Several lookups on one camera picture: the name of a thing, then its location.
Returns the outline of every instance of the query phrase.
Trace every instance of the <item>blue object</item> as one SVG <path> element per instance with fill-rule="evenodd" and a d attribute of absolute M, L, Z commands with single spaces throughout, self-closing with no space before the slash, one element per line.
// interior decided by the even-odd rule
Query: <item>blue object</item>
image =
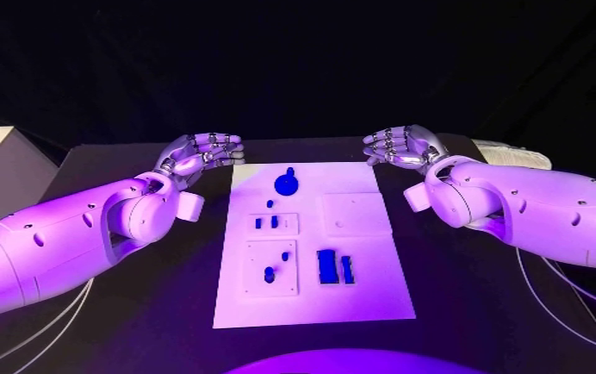
<path fill-rule="evenodd" d="M 335 251 L 325 249 L 316 252 L 319 258 L 319 282 L 338 284 L 338 270 L 335 268 Z"/>
<path fill-rule="evenodd" d="M 267 266 L 264 268 L 264 282 L 267 284 L 270 284 L 275 281 L 275 272 L 273 272 L 273 268 L 270 266 Z"/>
<path fill-rule="evenodd" d="M 275 191 L 282 196 L 290 196 L 298 191 L 298 180 L 293 177 L 293 168 L 289 167 L 286 173 L 275 180 Z"/>
<path fill-rule="evenodd" d="M 341 257 L 341 267 L 344 268 L 344 281 L 347 284 L 352 284 L 354 274 L 351 273 L 351 259 L 348 256 Z"/>

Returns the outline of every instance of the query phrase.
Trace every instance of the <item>table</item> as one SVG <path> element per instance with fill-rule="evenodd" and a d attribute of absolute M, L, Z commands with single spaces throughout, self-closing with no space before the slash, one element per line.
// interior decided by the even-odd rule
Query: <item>table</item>
<path fill-rule="evenodd" d="M 482 160 L 469 139 L 442 134 L 450 153 Z M 357 137 L 249 140 L 249 163 L 364 161 Z M 149 170 L 164 144 L 79 146 L 44 199 Z M 231 169 L 204 173 L 197 223 L 175 221 L 167 237 L 96 279 L 80 315 L 28 373 L 221 372 L 262 358 L 321 348 L 398 350 L 488 372 L 591 372 L 596 348 L 557 325 L 519 274 L 515 250 L 491 235 L 450 228 L 430 210 L 411 213 L 403 190 L 421 177 L 374 167 L 417 318 L 285 327 L 211 329 Z M 596 339 L 575 294 L 525 253 L 528 275 L 548 307 Z M 34 333 L 74 297 L 0 315 L 0 350 Z M 44 347 L 47 335 L 0 363 L 11 372 Z"/>

